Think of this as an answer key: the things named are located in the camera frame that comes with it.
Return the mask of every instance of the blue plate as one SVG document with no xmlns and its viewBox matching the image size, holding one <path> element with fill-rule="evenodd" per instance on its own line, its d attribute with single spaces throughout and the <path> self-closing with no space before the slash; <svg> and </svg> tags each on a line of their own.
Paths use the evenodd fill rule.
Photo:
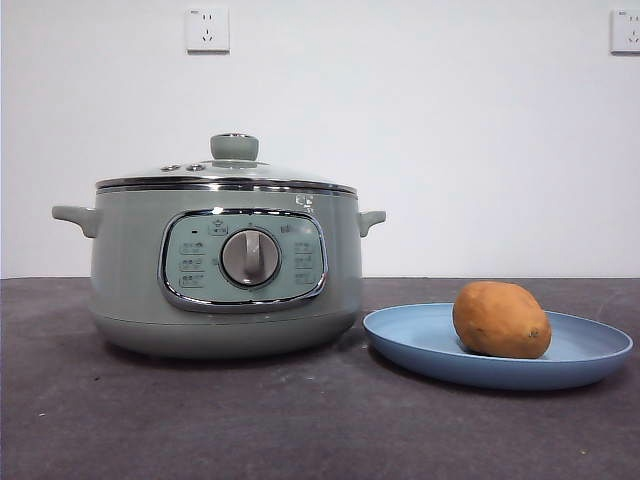
<svg viewBox="0 0 640 480">
<path fill-rule="evenodd" d="M 547 312 L 553 334 L 535 360 L 490 357 L 462 345 L 452 303 L 385 308 L 367 315 L 364 328 L 382 355 L 414 372 L 449 382 L 506 390 L 556 390 L 597 382 L 614 372 L 633 341 L 608 325 Z"/>
</svg>

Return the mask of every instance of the dark countertop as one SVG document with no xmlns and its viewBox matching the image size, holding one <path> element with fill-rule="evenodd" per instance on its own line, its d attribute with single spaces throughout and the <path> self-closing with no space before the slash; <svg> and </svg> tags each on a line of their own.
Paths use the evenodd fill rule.
<svg viewBox="0 0 640 480">
<path fill-rule="evenodd" d="M 367 279 L 365 312 L 453 301 L 469 280 Z M 640 339 L 640 279 L 519 279 L 548 310 Z M 2 473 L 20 479 L 631 479 L 634 347 L 603 381 L 482 390 L 414 375 L 367 346 L 178 361 L 106 344 L 88 279 L 2 282 Z"/>
</svg>

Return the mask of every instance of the lid knob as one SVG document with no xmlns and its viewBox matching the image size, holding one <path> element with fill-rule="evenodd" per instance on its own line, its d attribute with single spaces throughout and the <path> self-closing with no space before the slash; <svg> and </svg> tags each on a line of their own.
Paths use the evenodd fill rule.
<svg viewBox="0 0 640 480">
<path fill-rule="evenodd" d="M 255 162 L 258 139 L 244 133 L 223 133 L 211 137 L 211 154 L 216 160 Z"/>
</svg>

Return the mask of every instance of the plate rim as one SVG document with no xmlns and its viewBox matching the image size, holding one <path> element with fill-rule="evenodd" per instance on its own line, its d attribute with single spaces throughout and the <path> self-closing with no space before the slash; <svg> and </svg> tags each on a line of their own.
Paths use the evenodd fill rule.
<svg viewBox="0 0 640 480">
<path fill-rule="evenodd" d="M 431 302 L 431 303 L 411 303 L 411 304 L 406 304 L 406 305 L 394 305 L 391 307 L 385 307 L 385 308 L 381 308 L 378 310 L 374 310 L 373 312 L 368 313 L 367 315 L 365 315 L 364 319 L 362 320 L 362 325 L 364 327 L 364 329 L 367 331 L 367 333 L 369 333 L 370 335 L 373 335 L 374 337 L 379 338 L 380 340 L 384 340 L 386 342 L 390 342 L 393 343 L 395 345 L 398 345 L 400 347 L 403 348 L 411 348 L 411 349 L 416 349 L 416 350 L 420 350 L 423 352 L 428 352 L 428 353 L 437 353 L 440 355 L 450 355 L 450 356 L 455 356 L 455 357 L 461 357 L 461 358 L 468 358 L 468 359 L 477 359 L 477 360 L 486 360 L 486 361 L 494 361 L 494 362 L 505 362 L 505 363 L 546 363 L 546 364 L 560 364 L 560 363 L 586 363 L 586 362 L 594 362 L 594 361 L 600 361 L 600 360 L 606 360 L 606 359 L 611 359 L 611 358 L 616 358 L 619 356 L 623 356 L 626 355 L 627 353 L 629 353 L 631 351 L 631 349 L 633 348 L 633 339 L 625 332 L 623 332 L 622 330 L 612 327 L 611 325 L 608 325 L 606 323 L 603 322 L 599 322 L 597 320 L 591 320 L 589 318 L 584 318 L 584 317 L 579 317 L 577 315 L 572 315 L 569 313 L 562 313 L 562 312 L 555 312 L 552 310 L 544 310 L 545 313 L 549 314 L 552 313 L 554 315 L 561 315 L 564 317 L 571 317 L 580 321 L 584 321 L 584 322 L 588 322 L 588 323 L 593 323 L 599 326 L 603 326 L 606 327 L 610 330 L 612 330 L 614 333 L 620 334 L 622 335 L 626 341 L 627 341 L 627 345 L 621 349 L 618 350 L 616 352 L 613 353 L 609 353 L 607 355 L 599 355 L 599 356 L 595 356 L 595 357 L 591 357 L 591 358 L 587 358 L 587 359 L 576 359 L 576 360 L 550 360 L 550 359 L 541 359 L 541 358 L 510 358 L 510 357 L 492 357 L 489 355 L 482 355 L 482 354 L 470 354 L 470 353 L 464 353 L 464 352 L 446 352 L 446 351 L 442 351 L 442 350 L 436 350 L 433 348 L 425 348 L 425 347 L 420 347 L 420 346 L 415 346 L 415 345 L 409 345 L 407 343 L 402 343 L 402 342 L 398 342 L 397 340 L 391 340 L 389 338 L 383 337 L 377 333 L 375 333 L 370 326 L 367 325 L 367 320 L 379 313 L 379 312 L 385 312 L 385 311 L 389 311 L 389 310 L 398 310 L 398 309 L 403 309 L 406 307 L 430 307 L 430 306 L 451 306 L 453 308 L 453 302 Z"/>
</svg>

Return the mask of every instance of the glass lid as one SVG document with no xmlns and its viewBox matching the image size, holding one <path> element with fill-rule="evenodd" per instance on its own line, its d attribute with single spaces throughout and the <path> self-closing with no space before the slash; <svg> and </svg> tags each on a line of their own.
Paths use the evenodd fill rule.
<svg viewBox="0 0 640 480">
<path fill-rule="evenodd" d="M 96 183 L 98 190 L 113 187 L 158 186 L 170 189 L 185 184 L 235 185 L 239 187 L 295 187 L 356 194 L 356 189 L 322 177 L 257 161 L 258 139 L 242 133 L 211 137 L 213 160 L 166 165 L 121 178 Z"/>
</svg>

